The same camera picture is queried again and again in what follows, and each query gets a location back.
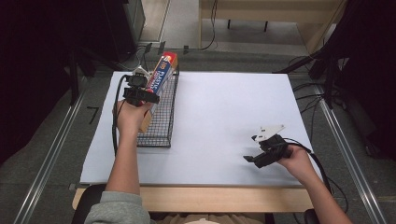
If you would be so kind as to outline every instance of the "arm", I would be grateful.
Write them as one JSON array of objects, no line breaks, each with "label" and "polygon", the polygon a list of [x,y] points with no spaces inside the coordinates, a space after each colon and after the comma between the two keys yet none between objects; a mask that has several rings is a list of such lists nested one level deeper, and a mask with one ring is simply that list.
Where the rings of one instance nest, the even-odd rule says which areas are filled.
[{"label": "arm", "polygon": [[137,133],[150,107],[150,103],[135,107],[128,103],[118,102],[119,149],[107,181],[106,191],[140,194],[136,155]]},{"label": "arm", "polygon": [[291,157],[279,163],[305,186],[320,223],[352,223],[318,177],[305,150],[296,146],[289,149]]}]

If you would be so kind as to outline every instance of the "table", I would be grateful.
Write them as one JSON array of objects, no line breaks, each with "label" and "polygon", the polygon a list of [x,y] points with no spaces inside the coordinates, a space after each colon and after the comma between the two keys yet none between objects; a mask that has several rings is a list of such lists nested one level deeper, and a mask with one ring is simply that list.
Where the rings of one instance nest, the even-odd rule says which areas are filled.
[{"label": "table", "polygon": [[[199,46],[202,19],[210,19],[214,0],[199,1]],[[341,18],[347,0],[219,0],[216,19],[297,22],[308,53],[315,52],[330,26]]]},{"label": "table", "polygon": [[[81,183],[106,183],[109,176],[114,152],[106,111],[123,74],[114,73]],[[178,81],[171,148],[138,149],[141,195],[149,211],[312,208],[306,190],[284,167],[274,163],[258,169],[243,159],[261,153],[250,139],[261,125],[284,124],[280,134],[312,148],[287,75],[180,72]]]}]

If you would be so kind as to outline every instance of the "person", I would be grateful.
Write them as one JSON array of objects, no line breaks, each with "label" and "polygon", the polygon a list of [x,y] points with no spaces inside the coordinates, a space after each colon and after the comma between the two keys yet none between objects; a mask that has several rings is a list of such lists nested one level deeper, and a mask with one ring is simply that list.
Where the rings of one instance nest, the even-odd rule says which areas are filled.
[{"label": "person", "polygon": [[[101,201],[92,207],[85,223],[262,223],[263,217],[251,214],[169,214],[151,220],[139,196],[136,153],[138,129],[150,107],[150,103],[135,107],[118,102],[118,152]],[[351,223],[318,177],[305,150],[297,146],[290,146],[290,150],[291,157],[279,163],[306,187],[320,223]]]}]

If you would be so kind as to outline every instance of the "gray carpet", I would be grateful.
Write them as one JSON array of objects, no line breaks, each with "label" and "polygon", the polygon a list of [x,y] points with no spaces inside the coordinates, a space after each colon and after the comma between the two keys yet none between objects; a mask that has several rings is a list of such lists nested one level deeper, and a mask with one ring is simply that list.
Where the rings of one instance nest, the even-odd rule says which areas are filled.
[{"label": "gray carpet", "polygon": [[[147,56],[148,61],[158,61],[154,50]],[[180,70],[182,71],[236,71],[269,73],[288,66],[292,56],[221,53],[192,51],[186,55],[178,52]],[[137,60],[131,59],[125,66],[134,67]],[[74,120],[69,135],[65,139],[59,158],[53,167],[46,187],[37,203],[30,223],[70,223],[74,214],[72,201],[75,192],[69,189],[70,184],[77,184],[88,147],[95,132],[100,111],[92,120],[93,111],[87,106],[102,108],[112,72],[108,68],[98,66],[99,71],[91,78],[78,115]],[[291,75],[292,86],[309,82],[306,76]],[[312,94],[309,87],[296,92],[296,96]],[[50,145],[62,123],[68,109],[70,92],[55,106],[47,119],[37,130],[27,147],[2,164],[0,168],[0,223],[12,223],[23,202],[24,196],[32,184],[44,160]],[[311,99],[298,101],[304,109]],[[356,150],[364,173],[376,196],[392,196],[395,192],[395,178],[391,172],[395,170],[394,161],[373,160],[365,155],[364,145],[354,129],[348,114],[340,107],[334,109],[337,118],[350,144]],[[312,110],[303,113],[303,120],[308,134],[311,129]],[[371,223],[361,196],[359,195],[344,159],[332,136],[332,131],[320,107],[315,113],[313,147],[321,160],[327,175],[339,185],[346,194],[349,204],[347,214],[354,223]],[[343,208],[346,201],[341,191],[332,185],[334,197]],[[395,202],[380,203],[389,223],[396,223],[396,215],[392,212]],[[301,214],[297,218],[302,222]],[[296,223],[292,214],[276,214],[276,223]]]}]

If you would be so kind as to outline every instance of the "wrist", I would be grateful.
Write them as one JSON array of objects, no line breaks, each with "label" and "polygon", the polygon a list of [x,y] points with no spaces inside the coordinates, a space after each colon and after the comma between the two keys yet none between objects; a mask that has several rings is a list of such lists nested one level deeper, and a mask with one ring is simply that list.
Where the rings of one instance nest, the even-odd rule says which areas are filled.
[{"label": "wrist", "polygon": [[306,178],[299,179],[299,181],[302,185],[304,185],[306,189],[323,184],[323,181],[319,178],[318,175],[307,176]]},{"label": "wrist", "polygon": [[136,147],[138,131],[121,134],[119,138],[119,147]]}]

